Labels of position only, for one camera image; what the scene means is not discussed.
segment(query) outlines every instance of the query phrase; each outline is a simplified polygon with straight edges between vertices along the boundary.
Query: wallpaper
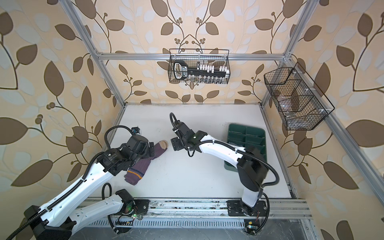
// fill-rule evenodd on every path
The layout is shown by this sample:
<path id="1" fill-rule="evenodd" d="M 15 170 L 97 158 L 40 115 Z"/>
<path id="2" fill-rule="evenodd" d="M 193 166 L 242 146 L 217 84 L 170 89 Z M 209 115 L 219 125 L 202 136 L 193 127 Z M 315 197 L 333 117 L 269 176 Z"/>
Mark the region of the wallpaper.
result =
<path id="1" fill-rule="evenodd" d="M 325 2 L 311 17 L 293 59 L 320 85 L 383 176 L 384 2 Z"/>
<path id="2" fill-rule="evenodd" d="M 384 208 L 326 123 L 312 131 L 287 131 L 274 104 L 266 112 L 319 235 L 324 240 L 382 239 Z"/>
<path id="3" fill-rule="evenodd" d="M 120 106 L 61 6 L 0 1 L 0 237 L 78 178 Z M 29 240 L 30 228 L 17 236 Z"/>
<path id="4" fill-rule="evenodd" d="M 166 61 L 110 60 L 107 68 L 130 104 L 241 104 L 261 102 L 266 91 L 263 75 L 274 70 L 276 65 L 273 61 L 230 62 L 228 84 L 170 83 Z M 106 89 L 104 95 L 109 97 L 110 91 Z"/>
<path id="5" fill-rule="evenodd" d="M 304 0 L 73 0 L 98 51 L 283 53 Z"/>

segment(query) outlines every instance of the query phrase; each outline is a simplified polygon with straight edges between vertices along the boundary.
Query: green tray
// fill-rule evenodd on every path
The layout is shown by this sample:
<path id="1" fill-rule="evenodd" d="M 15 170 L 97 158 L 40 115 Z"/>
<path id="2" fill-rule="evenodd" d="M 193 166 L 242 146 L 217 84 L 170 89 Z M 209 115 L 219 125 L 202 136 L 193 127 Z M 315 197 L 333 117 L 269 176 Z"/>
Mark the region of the green tray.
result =
<path id="1" fill-rule="evenodd" d="M 260 150 L 265 162 L 267 161 L 264 129 L 231 123 L 228 127 L 227 143 L 240 147 L 255 147 Z M 226 161 L 224 161 L 224 168 L 237 172 L 237 168 Z"/>

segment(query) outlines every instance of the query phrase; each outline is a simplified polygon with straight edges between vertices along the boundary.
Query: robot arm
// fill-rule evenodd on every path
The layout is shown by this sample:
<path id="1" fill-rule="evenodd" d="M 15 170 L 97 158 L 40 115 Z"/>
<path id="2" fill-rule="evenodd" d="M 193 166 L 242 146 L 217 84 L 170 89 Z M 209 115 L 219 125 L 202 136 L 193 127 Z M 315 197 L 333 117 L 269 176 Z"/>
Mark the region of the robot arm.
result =
<path id="1" fill-rule="evenodd" d="M 119 148 L 111 149 L 106 137 L 112 129 L 118 127 L 127 129 L 132 136 Z M 7 240 L 11 240 L 29 225 L 37 240 L 66 240 L 76 231 L 101 217 L 120 211 L 126 215 L 133 212 L 131 210 L 135 204 L 134 199 L 125 189 L 117 191 L 105 200 L 76 209 L 91 193 L 120 171 L 127 171 L 141 158 L 154 156 L 153 142 L 148 142 L 145 137 L 133 133 L 126 126 L 110 128 L 104 138 L 108 150 L 96 154 L 89 162 L 84 175 L 55 198 L 40 207 L 29 207 L 24 212 L 27 222 L 14 231 Z"/>
<path id="2" fill-rule="evenodd" d="M 203 131 L 195 133 L 183 122 L 178 121 L 173 113 L 170 113 L 170 120 L 173 126 L 172 130 L 177 135 L 176 138 L 171 139 L 174 150 L 185 149 L 190 157 L 194 155 L 194 151 L 208 153 L 237 168 L 240 181 L 244 185 L 241 201 L 242 210 L 249 216 L 256 213 L 255 205 L 257 200 L 261 198 L 264 187 L 276 185 L 280 180 L 275 169 L 265 162 L 259 150 L 237 147 L 219 141 Z M 263 183 L 268 170 L 273 172 L 276 180 Z"/>

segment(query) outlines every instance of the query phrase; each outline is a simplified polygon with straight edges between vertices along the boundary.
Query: black wire basket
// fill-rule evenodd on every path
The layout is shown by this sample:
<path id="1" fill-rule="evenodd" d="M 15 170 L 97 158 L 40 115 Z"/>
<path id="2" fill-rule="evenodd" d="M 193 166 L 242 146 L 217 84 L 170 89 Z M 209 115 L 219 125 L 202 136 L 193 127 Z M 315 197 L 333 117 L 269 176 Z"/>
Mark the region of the black wire basket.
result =
<path id="1" fill-rule="evenodd" d="M 313 81 L 308 86 L 301 77 L 303 68 L 283 67 L 264 74 L 265 86 L 271 94 L 286 130 L 313 130 L 333 110 L 334 106 Z M 331 107 L 316 97 L 325 97 Z"/>
<path id="2" fill-rule="evenodd" d="M 231 75 L 229 50 L 172 48 L 169 50 L 170 83 L 228 84 Z"/>

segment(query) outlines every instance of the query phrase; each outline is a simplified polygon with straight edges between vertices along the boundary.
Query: white table surface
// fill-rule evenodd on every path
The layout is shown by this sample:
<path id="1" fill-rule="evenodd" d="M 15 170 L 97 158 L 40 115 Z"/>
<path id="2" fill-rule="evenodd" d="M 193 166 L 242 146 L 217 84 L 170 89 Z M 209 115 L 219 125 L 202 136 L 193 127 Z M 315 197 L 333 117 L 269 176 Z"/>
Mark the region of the white table surface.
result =
<path id="1" fill-rule="evenodd" d="M 207 132 L 212 137 L 226 141 L 228 126 L 237 123 L 259 127 L 266 131 L 267 161 L 277 171 L 280 182 L 268 186 L 264 192 L 269 198 L 291 198 L 280 164 L 268 134 L 258 105 L 128 105 L 120 125 L 138 126 L 142 135 L 155 144 L 168 142 L 168 149 L 159 158 L 151 161 L 147 172 L 135 186 L 124 180 L 125 171 L 113 177 L 109 183 L 113 193 L 126 189 L 133 197 L 168 198 L 240 198 L 243 185 L 237 172 L 224 168 L 224 161 L 210 154 L 195 152 L 189 157 L 187 151 L 174 151 L 170 142 L 176 137 L 172 131 L 169 113 L 184 122 L 194 132 Z M 111 147 L 127 142 L 130 134 L 117 129 Z M 264 182 L 275 179 L 271 171 Z M 91 197 L 100 197 L 101 188 Z"/>

